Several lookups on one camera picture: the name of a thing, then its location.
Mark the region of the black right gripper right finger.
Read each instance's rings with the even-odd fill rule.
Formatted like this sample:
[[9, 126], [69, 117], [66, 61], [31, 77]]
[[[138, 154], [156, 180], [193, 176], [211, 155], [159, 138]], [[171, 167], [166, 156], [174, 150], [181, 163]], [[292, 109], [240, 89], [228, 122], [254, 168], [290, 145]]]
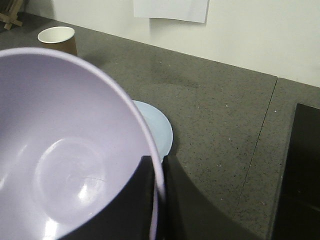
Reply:
[[166, 200], [160, 202], [159, 240], [257, 240], [216, 208], [193, 184], [178, 158], [162, 162]]

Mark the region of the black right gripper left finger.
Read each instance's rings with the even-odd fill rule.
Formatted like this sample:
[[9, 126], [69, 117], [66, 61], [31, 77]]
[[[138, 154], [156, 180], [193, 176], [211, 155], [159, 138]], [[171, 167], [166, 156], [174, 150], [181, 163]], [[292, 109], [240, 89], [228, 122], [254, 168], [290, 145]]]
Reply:
[[97, 215], [62, 240], [153, 240], [157, 204], [155, 173], [150, 156], [143, 156], [117, 196]]

